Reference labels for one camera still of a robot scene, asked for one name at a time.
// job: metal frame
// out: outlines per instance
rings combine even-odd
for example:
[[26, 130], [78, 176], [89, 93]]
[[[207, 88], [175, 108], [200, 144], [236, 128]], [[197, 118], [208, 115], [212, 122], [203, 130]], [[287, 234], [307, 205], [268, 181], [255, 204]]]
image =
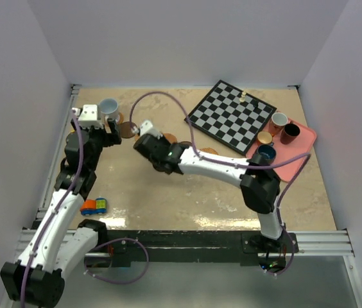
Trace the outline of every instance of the metal frame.
[[[67, 231], [61, 248], [73, 238], [75, 230]], [[294, 231], [297, 235], [299, 252], [295, 254], [296, 257], [353, 257], [354, 252], [349, 241], [347, 231]], [[28, 243], [33, 239], [35, 230], [23, 230], [21, 232], [19, 242], [17, 243], [15, 259], [26, 249]], [[108, 253], [91, 252], [85, 255], [86, 257], [110, 257]], [[265, 257], [263, 253], [258, 254], [259, 257]], [[278, 256], [278, 254], [270, 254], [271, 257]]]
[[[76, 99], [79, 93], [81, 85], [72, 85], [71, 86], [71, 97], [69, 100], [68, 107], [69, 109], [74, 106]], [[64, 130], [61, 132], [58, 139], [55, 156], [53, 157], [53, 163], [51, 169], [49, 170], [49, 175], [47, 177], [46, 189], [40, 201], [40, 207], [37, 212], [37, 217], [34, 224], [39, 224], [42, 218], [44, 217], [45, 212], [47, 211], [50, 197], [52, 195], [53, 185], [56, 178], [56, 170], [58, 167], [58, 162], [62, 154], [62, 144], [65, 136], [68, 133], [69, 126], [69, 114], [68, 110], [65, 113], [63, 127]], [[35, 233], [35, 230], [23, 230], [20, 234], [19, 241], [17, 243], [14, 259], [21, 254], [25, 249], [28, 243], [31, 241]], [[61, 247], [64, 247], [65, 244], [70, 240], [75, 233], [75, 230], [67, 231], [64, 240], [61, 244]], [[362, 308], [362, 281], [359, 277], [358, 270], [355, 265], [354, 251], [352, 249], [348, 232], [346, 230], [342, 231], [323, 231], [323, 232], [310, 232], [310, 231], [297, 231], [294, 232], [297, 236], [299, 252], [295, 254], [295, 257], [343, 257], [345, 262], [345, 267], [349, 276], [350, 284], [354, 292], [356, 303], [359, 308]], [[85, 255], [88, 258], [100, 258], [100, 257], [109, 257], [109, 254], [103, 252], [97, 253], [87, 253]], [[258, 254], [259, 257], [265, 257], [263, 253]], [[1, 300], [0, 308], [12, 308], [13, 301], [11, 301], [7, 294], [4, 293], [3, 299]]]

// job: floor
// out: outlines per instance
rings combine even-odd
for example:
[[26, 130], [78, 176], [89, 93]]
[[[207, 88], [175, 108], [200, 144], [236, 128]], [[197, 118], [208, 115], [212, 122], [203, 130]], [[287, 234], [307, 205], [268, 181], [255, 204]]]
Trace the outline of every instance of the floor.
[[[116, 98], [128, 120], [132, 103], [152, 89], [84, 88], [77, 107]], [[191, 111], [209, 88], [163, 89], [176, 96]], [[296, 121], [306, 124], [295, 89], [245, 89], [251, 95], [276, 106]], [[142, 100], [133, 121], [149, 119], [164, 133], [188, 141], [189, 130], [181, 110], [170, 99], [153, 95]], [[220, 155], [241, 157], [226, 146], [194, 130], [198, 148], [211, 147]], [[104, 221], [108, 228], [156, 230], [256, 230], [257, 214], [245, 207], [241, 191], [202, 176], [166, 175], [156, 172], [132, 146], [134, 138], [120, 146], [103, 150], [96, 171], [98, 179], [89, 198], [104, 197], [108, 212], [91, 218]], [[313, 156], [282, 202], [282, 216], [289, 230], [335, 230], [321, 172]], [[71, 228], [83, 219], [80, 213]]]

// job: blue cup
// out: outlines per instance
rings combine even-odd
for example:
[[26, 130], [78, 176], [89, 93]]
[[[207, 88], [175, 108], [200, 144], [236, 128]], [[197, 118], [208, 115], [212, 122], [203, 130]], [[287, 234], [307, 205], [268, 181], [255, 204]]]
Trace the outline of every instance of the blue cup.
[[257, 153], [264, 157], [267, 163], [272, 164], [277, 157], [277, 151], [269, 144], [263, 144], [257, 148]]

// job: chessboard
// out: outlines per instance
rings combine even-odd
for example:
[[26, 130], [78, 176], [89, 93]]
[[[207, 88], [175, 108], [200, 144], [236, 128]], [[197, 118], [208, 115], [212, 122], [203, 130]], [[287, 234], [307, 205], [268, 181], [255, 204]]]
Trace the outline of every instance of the chessboard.
[[188, 117], [193, 127], [245, 155], [277, 109], [249, 94], [240, 102], [242, 93], [220, 80]]

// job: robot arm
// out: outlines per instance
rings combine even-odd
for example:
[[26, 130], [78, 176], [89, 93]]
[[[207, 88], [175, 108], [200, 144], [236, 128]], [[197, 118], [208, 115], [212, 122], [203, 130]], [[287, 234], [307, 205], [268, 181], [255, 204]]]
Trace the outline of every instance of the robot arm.
[[[197, 157], [192, 147], [188, 145], [170, 144], [150, 121], [145, 121], [140, 125], [139, 134], [140, 138], [134, 144], [134, 149], [147, 158], [157, 171], [167, 174], [175, 172], [208, 176], [240, 188], [245, 205], [258, 213], [261, 234], [273, 240], [281, 236], [282, 227], [275, 206], [275, 200], [280, 192], [280, 179], [274, 170], [230, 167], [203, 160]], [[208, 153], [200, 154], [237, 165], [267, 165], [265, 159], [260, 155], [246, 159]]]
[[65, 158], [60, 166], [51, 204], [28, 247], [15, 263], [6, 262], [0, 276], [12, 300], [20, 300], [22, 276], [30, 264], [26, 284], [26, 302], [42, 307], [54, 307], [64, 289], [65, 279], [83, 256], [95, 246], [107, 241], [104, 223], [86, 219], [74, 237], [60, 249], [64, 235], [80, 207], [87, 199], [96, 181], [95, 170], [104, 147], [121, 144], [121, 137], [114, 120], [108, 121], [111, 133], [107, 133], [97, 105], [85, 105], [75, 109], [83, 139], [83, 166], [74, 189], [67, 194], [68, 187], [76, 175], [79, 162], [79, 142], [76, 132], [66, 139]]

